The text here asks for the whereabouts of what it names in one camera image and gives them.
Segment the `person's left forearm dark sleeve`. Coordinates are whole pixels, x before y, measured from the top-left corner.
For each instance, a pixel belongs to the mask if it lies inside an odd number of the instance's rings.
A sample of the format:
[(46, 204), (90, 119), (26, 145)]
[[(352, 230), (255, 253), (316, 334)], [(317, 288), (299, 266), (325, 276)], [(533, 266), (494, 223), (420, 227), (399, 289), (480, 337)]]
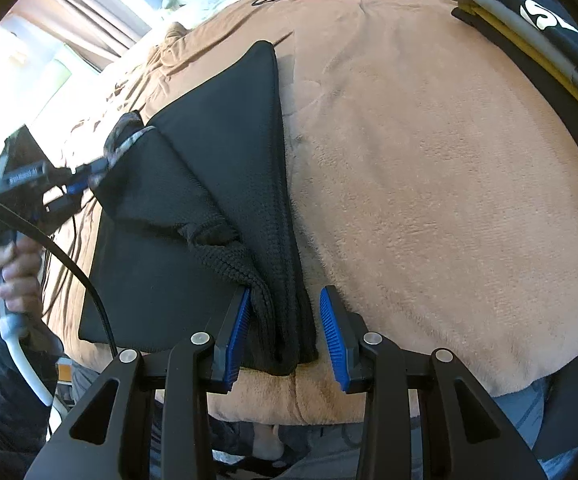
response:
[(0, 479), (24, 478), (46, 443), (49, 416), (0, 336)]

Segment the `person's left hand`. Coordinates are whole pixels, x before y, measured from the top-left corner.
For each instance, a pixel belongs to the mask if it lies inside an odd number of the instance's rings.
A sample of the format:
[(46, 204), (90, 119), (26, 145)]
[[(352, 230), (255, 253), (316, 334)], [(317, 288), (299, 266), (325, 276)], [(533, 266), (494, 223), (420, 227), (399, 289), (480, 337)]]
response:
[(24, 235), (0, 247), (0, 300), (9, 311), (42, 316), (41, 267), (42, 246)]

